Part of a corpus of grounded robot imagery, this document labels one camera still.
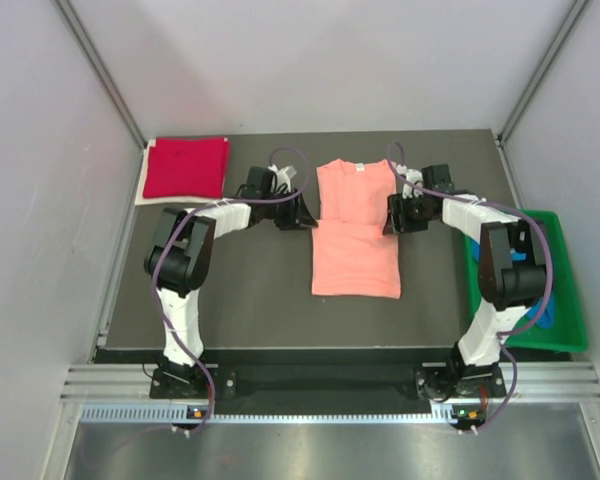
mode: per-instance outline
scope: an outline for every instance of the blue cloth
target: blue cloth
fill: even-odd
[[[476,262],[480,261],[480,244],[475,240],[471,241],[471,256]],[[524,260],[526,255],[524,253],[513,252],[511,254],[511,259],[513,261]],[[527,318],[532,319],[536,312],[540,309],[540,303],[542,303],[542,298],[536,303],[531,310],[527,312],[525,315]],[[549,303],[547,304],[547,308],[542,314],[542,317],[536,323],[537,327],[540,328],[551,328],[556,318],[556,303],[553,300],[553,294],[549,297]]]

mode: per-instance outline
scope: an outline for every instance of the plastic container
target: plastic container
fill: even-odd
[[[583,352],[588,346],[587,331],[560,220],[553,212],[541,210],[523,210],[523,212],[534,219],[542,220],[547,227],[551,258],[553,259],[553,296],[556,304],[556,316],[553,327],[549,329],[532,327],[520,335],[509,337],[506,345],[559,352]],[[473,318],[480,305],[481,296],[478,288],[478,263],[473,260],[469,237],[465,237],[465,256],[469,275],[469,313]],[[527,317],[523,317],[516,327],[521,327],[528,321]]]

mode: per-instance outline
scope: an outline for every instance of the red fabric stack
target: red fabric stack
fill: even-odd
[[[222,198],[229,163],[224,137],[182,140],[157,138],[149,148],[144,198]]]

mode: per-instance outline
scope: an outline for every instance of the metal frame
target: metal frame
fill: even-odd
[[[137,122],[129,111],[118,87],[111,74],[105,66],[93,41],[81,22],[71,0],[51,0],[57,7],[61,17],[66,22],[78,45],[82,49],[87,61],[98,77],[103,89],[109,96],[121,119],[127,126],[129,133],[140,149],[146,145],[146,139],[142,134]],[[565,47],[565,44],[574,30],[578,20],[583,16],[590,0],[574,0],[566,14],[563,22],[556,32],[553,40],[548,46],[545,54],[540,60],[537,68],[526,85],[520,99],[509,115],[502,131],[495,136],[496,145],[500,152],[504,170],[513,192],[516,205],[525,206],[519,183],[517,181],[513,166],[506,149],[506,142],[511,137],[522,115],[528,108],[533,97],[537,94],[542,82],[547,77],[551,66]],[[135,208],[133,198],[128,204],[126,220],[121,227],[120,242],[115,253],[107,292],[103,299],[100,312],[100,323],[98,334],[93,340],[92,353],[104,345],[108,324],[110,322],[115,304],[115,296],[120,284],[122,267],[126,257],[129,239],[135,221]],[[503,375],[506,382],[510,382],[512,370],[511,365],[502,364]],[[61,479],[64,478],[69,461],[69,455],[74,443],[77,426],[83,418],[85,411],[91,412],[93,420],[94,412],[113,412],[121,406],[127,406],[134,412],[156,411],[165,408],[168,411],[179,411],[182,403],[168,400],[151,400],[149,398],[150,380],[144,375],[139,365],[76,365],[73,366],[67,376],[60,405],[56,418],[56,426],[53,442],[50,445],[45,461],[42,478]],[[463,401],[451,399],[451,403],[460,404]],[[577,403],[581,406],[583,419],[586,424],[591,445],[600,465],[600,383],[593,365],[588,361],[578,362],[541,362],[521,363],[519,383],[513,403]],[[188,406],[207,405],[206,400],[187,400]],[[436,415],[441,415],[446,421],[444,409],[442,413],[434,412],[432,417],[413,417],[410,415],[386,418],[385,416],[371,416],[367,418],[334,418],[334,417],[250,417],[241,416],[216,416],[215,421],[240,423],[240,422],[356,422],[392,421],[395,423],[413,423],[424,421],[426,423],[439,420]],[[115,421],[122,421],[119,414],[114,414]]]

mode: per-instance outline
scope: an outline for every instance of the pink shirt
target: pink shirt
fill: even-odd
[[[383,236],[396,180],[386,160],[341,159],[317,169],[321,219],[313,229],[314,295],[400,298],[398,239]]]

